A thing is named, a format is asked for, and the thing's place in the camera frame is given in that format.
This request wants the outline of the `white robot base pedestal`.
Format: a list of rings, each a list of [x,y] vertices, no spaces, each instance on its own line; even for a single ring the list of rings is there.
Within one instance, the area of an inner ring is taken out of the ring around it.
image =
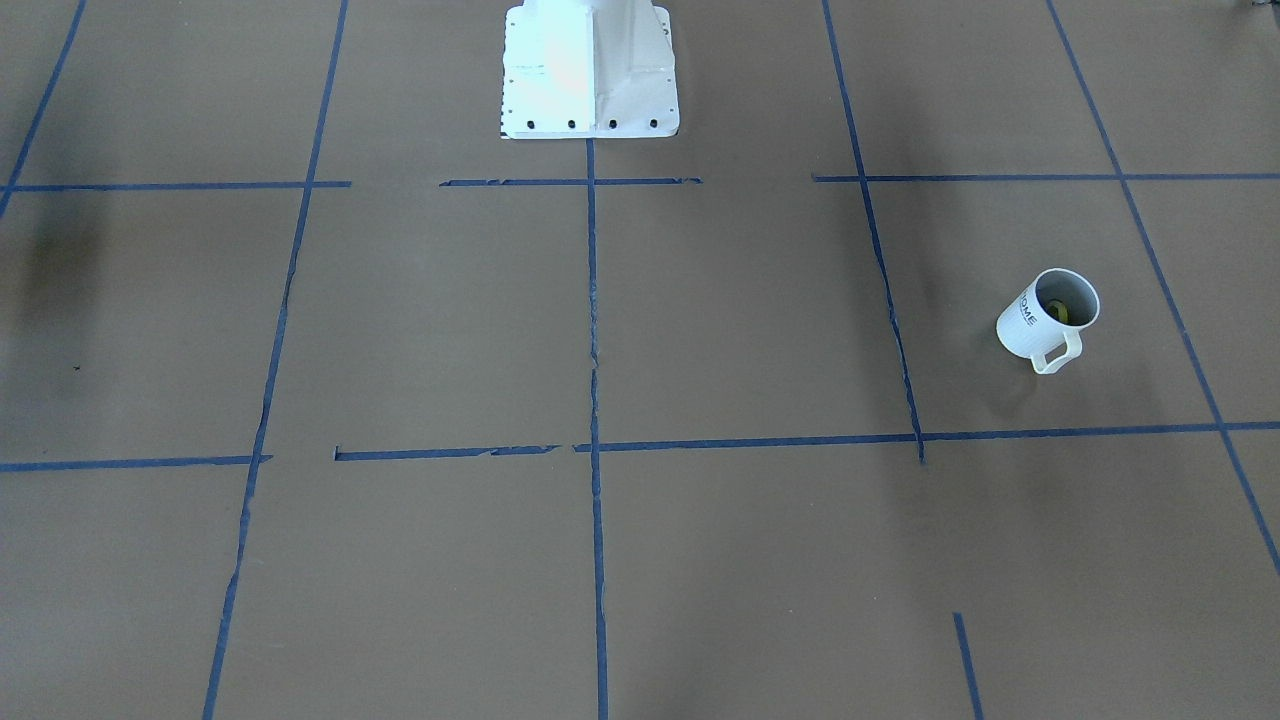
[[[667,138],[681,124],[669,12],[653,1],[507,10],[500,137]]]

